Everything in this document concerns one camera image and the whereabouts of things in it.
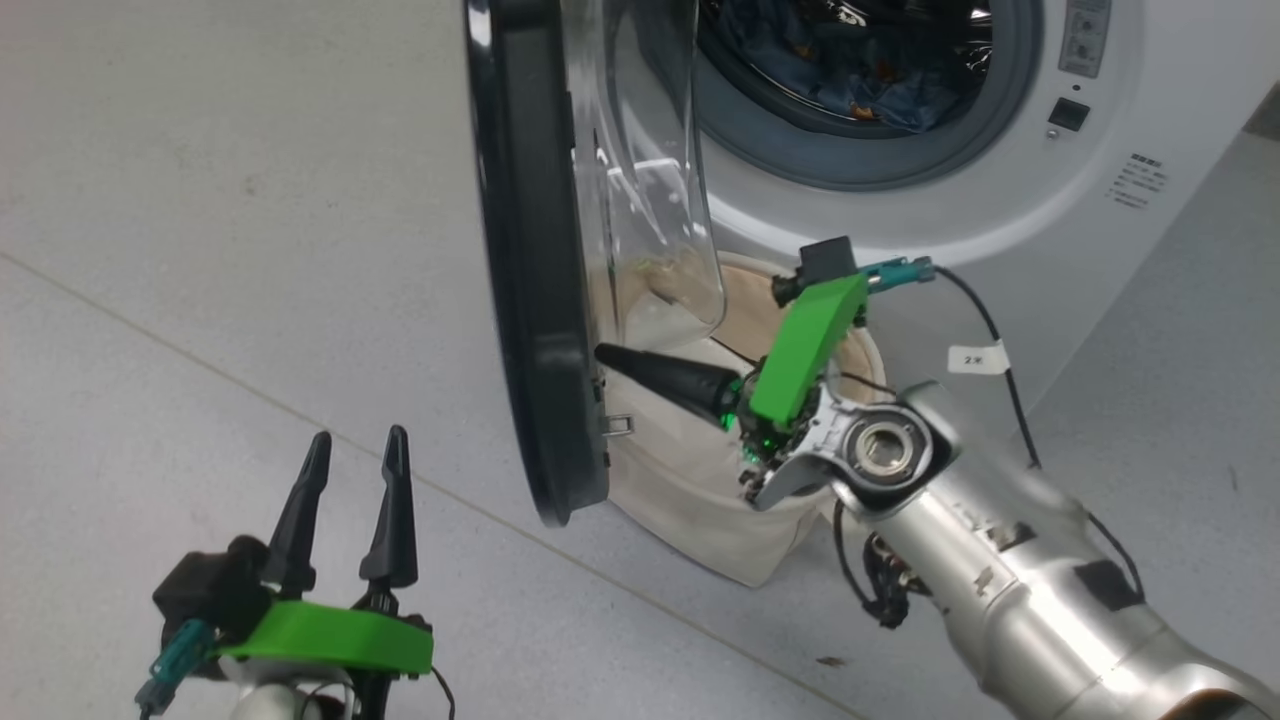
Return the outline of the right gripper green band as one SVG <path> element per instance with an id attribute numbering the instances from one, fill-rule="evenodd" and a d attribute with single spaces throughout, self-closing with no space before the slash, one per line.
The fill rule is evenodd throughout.
<path id="1" fill-rule="evenodd" d="M 755 511 L 826 486 L 797 470 L 831 424 L 841 379 L 835 359 L 869 299 L 861 273 L 818 282 L 778 277 L 771 287 L 785 315 L 773 345 L 745 375 L 708 363 L 600 343 L 595 360 L 722 430 L 736 428 L 746 469 L 744 493 Z"/>

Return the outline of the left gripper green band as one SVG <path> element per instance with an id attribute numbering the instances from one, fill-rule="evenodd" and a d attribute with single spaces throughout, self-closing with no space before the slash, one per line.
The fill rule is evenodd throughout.
<path id="1" fill-rule="evenodd" d="M 300 600 L 316 583 L 311 552 L 330 459 L 332 434 L 321 430 L 268 543 L 262 580 L 297 601 L 274 603 L 244 641 L 218 650 L 238 691 L 233 719 L 384 719 L 393 684 L 435 671 L 435 638 L 421 616 Z M 381 478 L 378 524 L 358 577 L 370 593 L 389 596 L 419 580 L 410 436 L 401 425 L 388 432 Z"/>

